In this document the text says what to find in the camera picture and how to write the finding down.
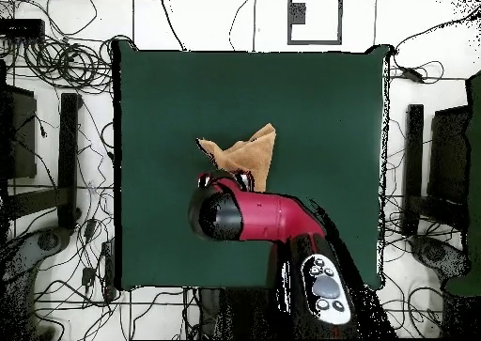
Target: black stand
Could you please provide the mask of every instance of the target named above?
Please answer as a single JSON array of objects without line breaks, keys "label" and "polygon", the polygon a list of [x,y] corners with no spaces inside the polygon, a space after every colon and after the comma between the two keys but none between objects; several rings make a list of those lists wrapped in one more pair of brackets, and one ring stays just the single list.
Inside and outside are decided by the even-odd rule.
[{"label": "black stand", "polygon": [[[11,118],[14,99],[6,84],[5,62],[0,60],[0,115]],[[58,227],[28,233],[4,244],[0,259],[0,338],[2,340],[39,340],[34,321],[34,288],[41,261],[64,250],[70,242],[76,222],[81,215],[77,209],[77,126],[78,110],[83,105],[77,93],[62,94],[60,112],[59,156],[57,188],[25,194],[6,195],[6,169],[1,169],[2,191],[1,225],[9,220],[57,208]],[[3,150],[2,163],[12,166],[10,141],[16,141],[15,131],[0,129]]]}]

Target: brown towel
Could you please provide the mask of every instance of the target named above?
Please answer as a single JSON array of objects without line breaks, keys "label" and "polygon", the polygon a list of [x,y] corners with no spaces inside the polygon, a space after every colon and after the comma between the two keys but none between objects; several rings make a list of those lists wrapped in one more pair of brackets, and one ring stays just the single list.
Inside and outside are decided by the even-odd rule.
[{"label": "brown towel", "polygon": [[197,144],[218,168],[231,173],[238,170],[250,172],[254,177],[254,190],[265,192],[274,140],[275,128],[268,124],[249,141],[238,141],[227,150],[221,150],[215,143],[205,139],[197,139]]}]

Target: green mat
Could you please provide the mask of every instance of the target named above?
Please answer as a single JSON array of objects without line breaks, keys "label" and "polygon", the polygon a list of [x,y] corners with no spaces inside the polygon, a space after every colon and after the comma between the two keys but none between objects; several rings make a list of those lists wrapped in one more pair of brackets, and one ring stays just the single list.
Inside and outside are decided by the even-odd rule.
[{"label": "green mat", "polygon": [[212,169],[195,138],[227,148],[267,123],[277,131],[267,192],[325,208],[365,282],[380,286],[382,75],[391,47],[366,54],[118,47],[124,289],[266,285],[268,242],[201,240],[187,208],[198,174]]}]

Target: cable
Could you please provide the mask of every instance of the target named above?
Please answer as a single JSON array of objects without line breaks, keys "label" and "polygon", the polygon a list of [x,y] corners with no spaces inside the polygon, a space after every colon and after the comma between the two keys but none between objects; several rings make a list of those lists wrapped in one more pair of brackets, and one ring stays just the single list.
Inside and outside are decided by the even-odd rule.
[{"label": "cable", "polygon": [[105,142],[105,138],[103,138],[103,132],[107,129],[107,127],[109,126],[113,126],[114,125],[114,121],[111,121],[110,123],[106,124],[102,129],[101,129],[101,142],[106,146],[106,147],[109,147],[110,149],[113,149],[114,147],[107,144]]},{"label": "cable", "polygon": [[132,322],[132,337],[131,337],[131,340],[133,340],[133,338],[135,337],[135,322],[136,322],[138,319],[144,317],[146,314],[148,314],[148,311],[150,311],[150,310],[152,309],[152,307],[155,305],[155,302],[157,301],[157,299],[158,299],[159,297],[161,297],[161,296],[167,296],[167,295],[168,295],[168,296],[178,296],[178,295],[180,295],[180,294],[182,294],[182,292],[171,293],[171,292],[168,292],[168,291],[163,291],[163,292],[161,292],[161,293],[158,293],[158,294],[154,297],[154,299],[153,299],[152,303],[150,304],[150,306],[148,307],[148,309],[147,309],[145,312],[143,312],[141,315],[139,315],[137,318],[135,318],[135,319],[133,320],[133,322]]},{"label": "cable", "polygon": [[230,30],[229,30],[229,44],[230,44],[230,46],[232,47],[232,50],[233,50],[233,51],[236,51],[236,49],[234,48],[234,45],[232,45],[232,41],[231,41],[231,39],[230,39],[230,36],[231,36],[231,33],[232,33],[232,29],[234,28],[234,23],[236,22],[236,19],[237,19],[237,15],[239,14],[239,11],[242,9],[242,7],[243,7],[245,4],[247,4],[247,1],[249,1],[249,0],[245,0],[245,1],[243,2],[243,4],[242,4],[240,7],[238,7],[238,9],[237,9],[237,11],[236,11],[236,14],[234,15],[234,19],[232,20],[232,24],[230,25]]},{"label": "cable", "polygon": [[162,8],[163,8],[163,12],[165,12],[165,19],[167,19],[167,22],[169,23],[169,27],[170,27],[170,30],[172,31],[172,34],[174,35],[174,37],[176,38],[177,42],[178,42],[178,45],[180,45],[180,49],[182,51],[186,51],[186,48],[184,47],[184,45],[180,42],[180,39],[178,38],[178,35],[176,33],[176,31],[174,30],[174,27],[172,26],[171,22],[170,22],[170,18],[169,18],[169,14],[167,12],[167,8],[165,7],[165,2],[163,0],[161,0],[161,3],[162,3]]},{"label": "cable", "polygon": [[60,34],[62,37],[70,37],[70,36],[76,36],[77,34],[79,34],[81,31],[85,30],[86,28],[88,28],[96,19],[97,19],[97,7],[95,6],[94,2],[92,0],[88,0],[90,1],[90,4],[92,5],[92,7],[94,8],[94,16],[92,19],[90,19],[90,21],[84,26],[82,27],[80,30],[77,30],[76,32],[73,32],[73,33],[64,33],[62,30],[60,30],[60,27],[57,26],[57,24],[54,22],[54,20],[52,19],[51,15],[50,15],[50,12],[49,12],[49,7],[50,7],[50,1],[51,0],[47,0],[47,8],[45,9],[45,14],[49,17],[50,19],[50,26],[52,28],[52,30],[55,29],[55,31]]},{"label": "cable", "polygon": [[[406,69],[406,68],[403,68],[401,66],[398,65],[397,61],[396,61],[396,55],[399,54],[399,47],[404,44],[406,41],[410,40],[410,39],[413,39],[415,37],[418,37],[418,36],[422,36],[426,33],[429,33],[431,31],[434,31],[438,28],[445,28],[446,26],[449,26],[451,24],[456,24],[456,23],[463,23],[464,21],[467,21],[467,20],[477,20],[478,17],[479,17],[479,14],[477,14],[474,18],[470,19],[479,9],[481,8],[481,5],[479,5],[477,8],[473,9],[468,15],[464,16],[463,18],[461,19],[455,19],[453,21],[449,21],[449,22],[445,22],[445,23],[440,23],[440,24],[436,24],[432,27],[429,27],[429,29],[425,30],[425,31],[422,31],[422,32],[419,32],[419,33],[416,33],[416,34],[413,34],[405,39],[403,39],[402,41],[400,41],[397,46],[396,46],[396,53],[393,54],[393,60],[396,64],[396,66],[401,69],[401,70],[409,70],[409,69]],[[441,68],[442,68],[442,74],[439,78],[437,78],[434,82],[431,82],[431,83],[426,83],[423,81],[424,84],[435,84],[437,83],[438,81],[441,80],[441,78],[443,77],[444,75],[444,66],[442,65],[442,63],[440,61],[431,61],[431,62],[427,62],[425,63],[424,65],[421,65],[420,67],[418,68],[414,68],[414,69],[419,69],[419,68],[422,68],[423,66],[426,66],[430,63],[439,63],[441,65]]]},{"label": "cable", "polygon": [[254,20],[253,20],[253,34],[252,34],[252,52],[256,51],[256,7],[257,0],[254,0]]}]

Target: black cable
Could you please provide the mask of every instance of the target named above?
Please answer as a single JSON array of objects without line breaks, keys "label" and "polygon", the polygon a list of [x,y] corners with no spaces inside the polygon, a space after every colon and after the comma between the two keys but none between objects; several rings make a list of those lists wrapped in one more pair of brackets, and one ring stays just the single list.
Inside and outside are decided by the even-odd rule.
[{"label": "black cable", "polygon": [[155,305],[155,302],[157,301],[157,299],[158,299],[159,297],[161,297],[161,296],[167,296],[167,295],[168,295],[168,296],[178,296],[178,295],[180,295],[180,294],[182,294],[181,291],[180,291],[180,292],[177,292],[177,293],[171,293],[171,292],[168,292],[168,291],[163,291],[163,292],[161,292],[161,293],[158,293],[158,294],[154,297],[154,299],[153,299],[152,303],[150,304],[150,306],[148,307],[148,309],[147,309],[145,312],[143,312],[141,315],[139,315],[137,318],[135,318],[135,319],[133,320],[131,340],[133,340],[133,338],[135,337],[135,322],[136,322],[138,319],[144,317],[146,314],[148,314],[148,312],[149,312],[149,311],[152,309],[152,307]]},{"label": "black cable", "polygon": [[180,42],[180,39],[178,38],[178,35],[176,33],[176,31],[174,30],[174,27],[172,26],[171,22],[170,22],[170,18],[169,18],[169,14],[167,12],[167,8],[165,7],[165,2],[163,0],[161,0],[161,3],[162,3],[162,8],[163,8],[163,12],[165,12],[165,19],[167,19],[167,22],[169,23],[169,27],[170,27],[170,30],[172,31],[172,34],[174,35],[174,37],[176,38],[177,42],[178,42],[178,45],[180,45],[180,49],[182,51],[186,51],[186,48],[184,47],[184,45]]},{"label": "black cable", "polygon": [[107,127],[109,126],[112,126],[114,124],[114,121],[111,121],[110,123],[106,124],[102,129],[101,129],[101,142],[106,146],[106,147],[109,147],[110,149],[113,149],[114,147],[107,144],[105,142],[105,138],[103,137],[103,132],[105,131],[105,129],[107,129]]},{"label": "black cable", "polygon": [[245,1],[243,2],[243,4],[242,4],[240,7],[238,7],[238,9],[237,9],[237,11],[236,11],[236,14],[234,15],[234,19],[232,20],[232,24],[230,25],[230,30],[229,30],[229,44],[230,44],[230,46],[232,47],[232,50],[233,50],[233,51],[236,51],[236,49],[234,48],[234,45],[232,45],[232,41],[231,41],[231,39],[230,39],[230,36],[231,36],[231,34],[232,34],[232,29],[234,28],[234,23],[236,22],[236,19],[237,19],[237,15],[239,14],[239,12],[240,12],[240,10],[242,9],[242,7],[243,7],[245,4],[247,4],[247,1],[249,1],[249,0],[245,0]]},{"label": "black cable", "polygon": [[62,337],[65,333],[65,326],[60,323],[60,322],[57,322],[56,320],[52,320],[52,319],[48,319],[48,318],[44,318],[44,317],[41,317],[40,315],[38,314],[34,314],[34,316],[40,320],[44,320],[45,322],[49,322],[49,323],[53,323],[55,325],[58,325],[62,328],[62,333],[58,336],[57,340],[56,341],[61,341],[62,340]]},{"label": "black cable", "polygon": [[[410,40],[410,39],[413,39],[413,38],[415,38],[415,37],[418,37],[418,36],[422,36],[422,35],[424,35],[424,34],[426,34],[426,33],[431,32],[431,31],[437,30],[438,28],[447,27],[447,26],[449,26],[449,25],[451,25],[451,24],[463,23],[463,22],[465,22],[465,21],[467,21],[467,20],[476,20],[476,19],[479,18],[479,14],[477,14],[476,16],[474,16],[473,19],[470,19],[470,18],[471,18],[480,8],[481,8],[481,5],[479,5],[479,6],[476,7],[475,9],[473,9],[468,15],[466,15],[465,17],[463,17],[463,18],[461,18],[461,19],[455,19],[455,20],[453,20],[453,21],[436,24],[436,25],[434,25],[434,26],[432,26],[432,27],[429,27],[429,29],[427,29],[427,30],[425,30],[425,31],[422,31],[422,32],[413,34],[413,35],[411,35],[411,36],[409,36],[409,37],[406,37],[406,38],[403,39],[402,41],[400,41],[400,42],[397,44],[397,46],[396,46],[396,53],[393,54],[393,60],[394,60],[394,62],[395,62],[395,64],[396,64],[396,66],[397,66],[398,68],[400,68],[400,69],[405,69],[405,68],[403,68],[403,67],[401,67],[401,66],[398,65],[398,63],[397,63],[397,61],[396,61],[396,55],[399,54],[399,46],[401,46],[402,44],[404,44],[406,41],[408,41],[408,40]],[[421,68],[421,67],[423,67],[423,66],[426,66],[426,65],[428,65],[428,64],[430,64],[430,63],[439,63],[439,64],[441,65],[441,68],[442,68],[442,74],[441,74],[441,76],[440,76],[439,78],[437,78],[434,82],[432,82],[432,83],[426,83],[426,82],[424,82],[424,84],[435,84],[435,83],[437,83],[438,81],[440,81],[441,78],[442,78],[443,75],[444,75],[444,66],[442,65],[442,63],[441,63],[440,61],[427,62],[427,63],[425,63],[424,65],[421,65],[420,67],[418,67],[417,69],[419,69],[419,68]]]},{"label": "black cable", "polygon": [[252,51],[256,51],[256,8],[257,8],[257,0],[254,0],[254,20],[253,20],[253,35],[252,35]]},{"label": "black cable", "polygon": [[52,20],[52,17],[51,17],[50,12],[49,12],[50,1],[51,0],[47,0],[47,8],[45,9],[45,14],[50,19],[50,26],[51,26],[52,30],[55,29],[55,31],[63,37],[76,36],[81,31],[88,28],[97,19],[97,14],[98,14],[97,7],[95,6],[95,4],[92,0],[88,0],[88,1],[90,1],[90,4],[92,5],[92,7],[94,8],[94,11],[95,11],[93,18],[84,27],[82,27],[80,30],[77,30],[76,32],[73,32],[73,33],[64,33],[62,30],[60,30],[60,27],[57,26],[57,24],[54,22],[54,20]]}]

